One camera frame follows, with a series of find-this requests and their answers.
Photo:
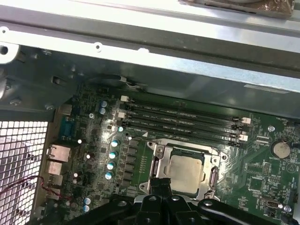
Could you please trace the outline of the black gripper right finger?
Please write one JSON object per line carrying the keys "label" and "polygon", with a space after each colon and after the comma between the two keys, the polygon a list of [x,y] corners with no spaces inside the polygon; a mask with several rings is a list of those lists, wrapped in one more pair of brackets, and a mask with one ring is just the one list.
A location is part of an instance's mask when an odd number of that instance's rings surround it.
{"label": "black gripper right finger", "polygon": [[166,206],[172,225],[272,225],[271,221],[239,210],[233,206],[203,199],[197,206],[190,204],[171,190],[171,179],[161,179],[163,204]]}

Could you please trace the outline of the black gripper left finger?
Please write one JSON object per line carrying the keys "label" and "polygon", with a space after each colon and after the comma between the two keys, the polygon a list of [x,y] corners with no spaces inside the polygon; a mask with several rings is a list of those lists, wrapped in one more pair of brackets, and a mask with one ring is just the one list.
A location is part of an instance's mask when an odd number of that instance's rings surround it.
{"label": "black gripper left finger", "polygon": [[150,194],[141,202],[131,203],[123,199],[99,206],[68,221],[68,225],[158,225],[165,178],[150,180]]}

